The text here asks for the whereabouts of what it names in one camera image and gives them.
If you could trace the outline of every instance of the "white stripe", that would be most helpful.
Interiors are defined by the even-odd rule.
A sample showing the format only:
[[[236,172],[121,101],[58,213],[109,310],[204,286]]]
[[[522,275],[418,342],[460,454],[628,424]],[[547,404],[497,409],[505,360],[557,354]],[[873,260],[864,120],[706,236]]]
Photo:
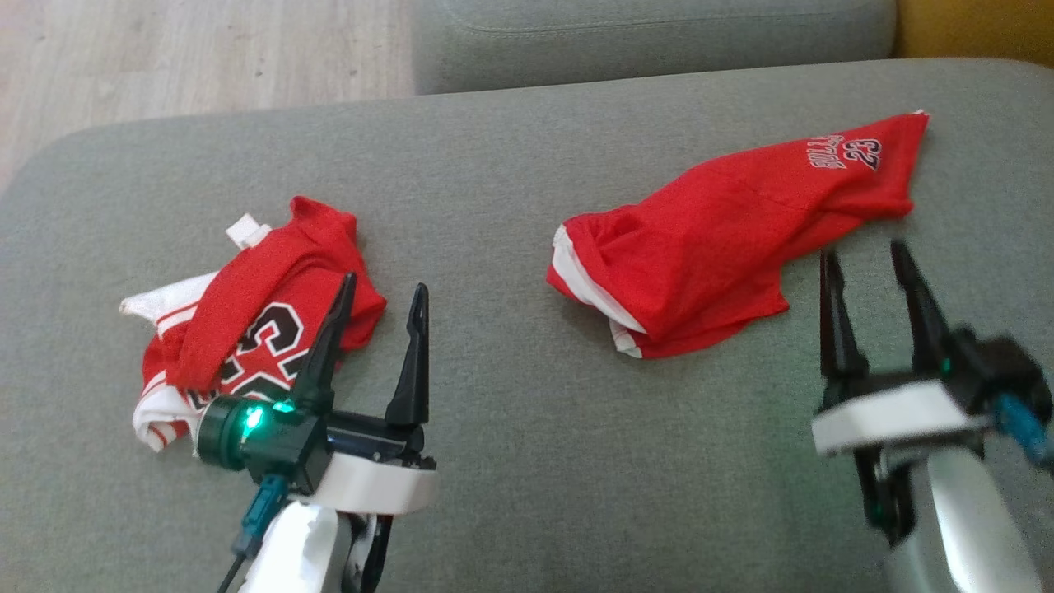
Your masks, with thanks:
[[[158,392],[161,392],[161,391],[167,390],[169,388],[171,388],[171,386],[169,386],[168,383],[158,383],[157,386],[154,386],[153,388],[151,388],[149,392],[143,392],[139,396],[139,401],[150,399],[152,396],[154,396]]]
[[[140,441],[147,443],[147,447],[154,450],[154,453],[161,453],[161,450],[164,449],[164,443],[161,442],[160,437],[155,435],[150,429],[143,434],[137,433],[136,436],[139,437]]]
[[[611,338],[614,339],[614,350],[624,355],[629,355],[635,359],[643,358],[641,350],[637,348],[637,341],[633,340],[633,335],[629,333],[629,330],[613,319],[609,319],[607,322],[611,329]]]
[[[139,316],[156,324],[157,320],[170,312],[181,310],[201,300],[206,288],[218,272],[189,277],[175,283],[141,292],[121,301],[120,312],[126,316]]]
[[[147,383],[147,387],[142,389],[142,392],[140,392],[139,397],[140,398],[147,397],[147,394],[149,392],[153,392],[155,389],[157,389],[159,384],[164,382],[164,380],[168,378],[168,375],[169,374],[165,371],[162,371],[161,373],[155,375],[154,378],[151,379],[149,383]]]
[[[164,435],[164,439],[170,443],[176,440],[176,429],[171,422],[155,422],[154,428]]]
[[[191,308],[186,312],[179,312],[178,314],[164,318],[161,323],[157,324],[157,337],[164,338],[165,332],[172,330],[180,323],[183,323],[184,321],[190,321],[194,318],[195,313],[197,313],[197,308]]]
[[[552,237],[552,269],[571,290],[575,299],[597,308],[608,317],[616,350],[633,358],[641,358],[641,350],[637,348],[637,342],[627,331],[632,330],[640,334],[647,332],[644,332],[640,322],[633,319],[610,292],[589,277],[589,272],[586,271],[579,254],[574,252],[574,241],[567,234],[564,224],[560,224],[555,236]]]
[[[555,236],[552,237],[552,269],[571,289],[575,299],[597,308],[605,316],[633,332],[647,334],[640,322],[614,300],[610,292],[589,277],[589,272],[579,259],[579,254],[574,252],[574,242],[567,234],[564,224],[560,224]]]

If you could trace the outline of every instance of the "sofa cushion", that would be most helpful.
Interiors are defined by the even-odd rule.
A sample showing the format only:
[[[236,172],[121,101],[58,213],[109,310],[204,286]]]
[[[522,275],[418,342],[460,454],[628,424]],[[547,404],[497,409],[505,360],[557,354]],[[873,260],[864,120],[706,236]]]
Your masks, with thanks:
[[[961,92],[970,88],[970,93]],[[876,368],[910,363],[889,258],[907,238],[952,322],[1054,363],[1054,73],[876,61],[120,124],[45,149],[0,197],[0,590],[211,591],[254,493],[131,426],[151,331],[123,296],[216,269],[243,212],[305,193],[358,216],[390,301],[337,374],[379,415],[415,282],[431,289],[438,502],[396,521],[383,591],[885,591],[850,458],[818,458],[818,260],[790,311],[704,352],[632,360],[545,281],[565,218],[759,144],[933,114],[902,223],[840,242]],[[1049,478],[989,462],[1048,584]]]
[[[895,0],[417,0],[418,94],[884,58]]]

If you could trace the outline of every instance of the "white trim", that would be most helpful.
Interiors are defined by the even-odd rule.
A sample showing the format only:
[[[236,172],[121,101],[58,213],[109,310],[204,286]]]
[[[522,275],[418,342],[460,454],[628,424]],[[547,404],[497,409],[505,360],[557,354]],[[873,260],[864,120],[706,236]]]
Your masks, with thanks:
[[[202,412],[187,406],[179,391],[164,383],[151,390],[136,404],[132,413],[132,427],[140,441],[150,446],[155,452],[164,449],[164,443],[151,431],[157,430],[171,444],[177,438],[176,429],[172,422],[186,421],[191,428],[192,437],[197,436],[197,424]]]
[[[619,351],[624,355],[631,356],[635,359],[643,358],[641,356],[641,350],[637,347],[637,341],[633,340],[633,335],[629,333],[629,330],[626,327],[614,321],[613,319],[607,320],[607,324],[611,330],[611,338],[614,340],[616,351]]]
[[[575,299],[586,305],[597,308],[602,314],[623,328],[647,334],[640,322],[614,300],[614,296],[611,296],[610,292],[589,277],[589,272],[579,259],[579,254],[574,252],[574,242],[568,236],[567,228],[564,224],[560,224],[555,236],[552,237],[552,269],[571,290]]]
[[[153,392],[154,390],[159,388],[162,383],[164,383],[164,380],[168,377],[168,375],[169,374],[167,371],[162,371],[157,375],[155,375],[154,378],[151,379],[149,383],[147,383],[147,387],[142,389],[142,392],[139,394],[139,399],[145,398],[151,392]]]
[[[194,318],[194,314],[196,313],[197,308],[191,308],[186,312],[179,312],[178,314],[164,318],[161,323],[157,324],[157,337],[164,338],[165,332],[172,330],[180,323],[183,323],[184,321],[190,321]]]
[[[153,397],[154,394],[157,394],[161,390],[167,390],[167,389],[169,389],[172,386],[169,386],[168,383],[158,383],[157,386],[154,386],[153,388],[151,388],[149,392],[143,392],[142,394],[140,394],[139,395],[139,401],[149,399],[149,398]]]
[[[126,316],[138,316],[157,324],[171,312],[175,312],[193,305],[201,300],[204,289],[209,286],[216,274],[212,272],[199,276],[189,277],[179,281],[155,288],[148,292],[140,292],[129,296],[121,301],[120,313]]]

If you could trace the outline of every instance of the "gray sofa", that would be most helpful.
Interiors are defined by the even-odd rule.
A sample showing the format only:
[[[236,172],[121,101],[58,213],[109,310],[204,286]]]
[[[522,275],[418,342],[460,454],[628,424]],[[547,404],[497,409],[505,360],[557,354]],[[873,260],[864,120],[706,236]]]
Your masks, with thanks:
[[[890,57],[896,0],[414,0],[417,94]]]
[[[228,223],[282,223],[302,193],[359,217],[391,301],[337,375],[341,408],[383,411],[413,285],[431,288],[426,434],[443,491],[396,522],[382,591],[884,591],[852,461],[813,450],[817,258],[784,270],[789,313],[640,361],[545,282],[552,233],[702,160],[924,107],[916,211],[839,243],[862,348],[877,367],[907,363],[887,255],[904,236],[952,321],[1009,332],[1052,365],[1052,99],[1038,66],[871,61],[67,137],[0,197],[0,590],[215,589],[254,488],[186,442],[157,455],[136,441],[151,333],[117,305],[221,265]],[[1004,439],[989,461],[1054,586],[1054,488]]]

